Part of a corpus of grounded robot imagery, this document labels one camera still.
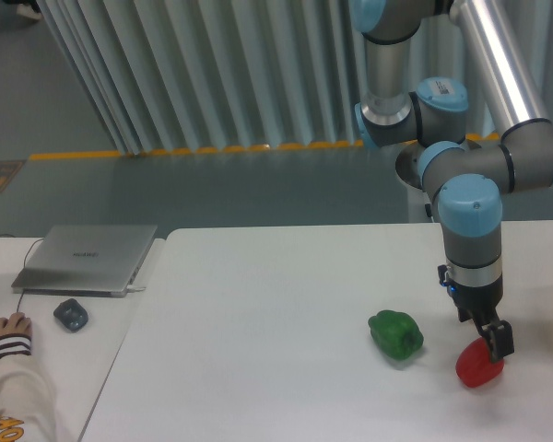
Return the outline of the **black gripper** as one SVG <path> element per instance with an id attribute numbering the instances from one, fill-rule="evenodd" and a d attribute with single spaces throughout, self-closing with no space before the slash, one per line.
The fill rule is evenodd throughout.
<path id="1" fill-rule="evenodd" d="M 449 275 L 449 268 L 438 267 L 440 285 L 445 287 L 458 310 L 460 322 L 472 320 L 485 343 L 489 360 L 500 362 L 514 353 L 512 326 L 501 320 L 496 311 L 503 296 L 503 278 L 500 276 L 489 285 L 468 286 L 455 282 Z"/>

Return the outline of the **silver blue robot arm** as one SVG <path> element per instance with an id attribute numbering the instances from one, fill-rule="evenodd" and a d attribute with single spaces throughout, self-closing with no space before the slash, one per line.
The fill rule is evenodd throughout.
<path id="1" fill-rule="evenodd" d="M 355 114 L 365 145 L 414 140 L 420 188 L 441 225 L 446 262 L 439 269 L 460 321 L 472 321 L 492 361 L 514 350 L 500 319 L 501 197 L 553 186 L 553 124 L 499 1 L 353 1 L 354 29 L 367 43 L 368 88 Z M 479 73 L 500 135 L 490 148 L 465 144 L 465 87 L 430 77 L 406 85 L 410 39 L 428 17 L 458 27 Z"/>

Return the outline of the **cream striped sleeve forearm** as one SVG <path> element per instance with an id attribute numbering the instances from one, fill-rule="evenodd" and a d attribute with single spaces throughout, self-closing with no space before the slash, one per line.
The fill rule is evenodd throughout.
<path id="1" fill-rule="evenodd" d="M 0 337 L 0 441 L 55 439 L 54 398 L 30 337 Z"/>

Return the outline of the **person's hand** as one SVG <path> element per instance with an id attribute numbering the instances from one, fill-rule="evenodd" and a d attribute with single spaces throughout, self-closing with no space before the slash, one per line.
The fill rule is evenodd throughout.
<path id="1" fill-rule="evenodd" d="M 32 338 L 32 321 L 22 312 L 15 312 L 8 318 L 0 318 L 0 339 L 10 335 Z"/>

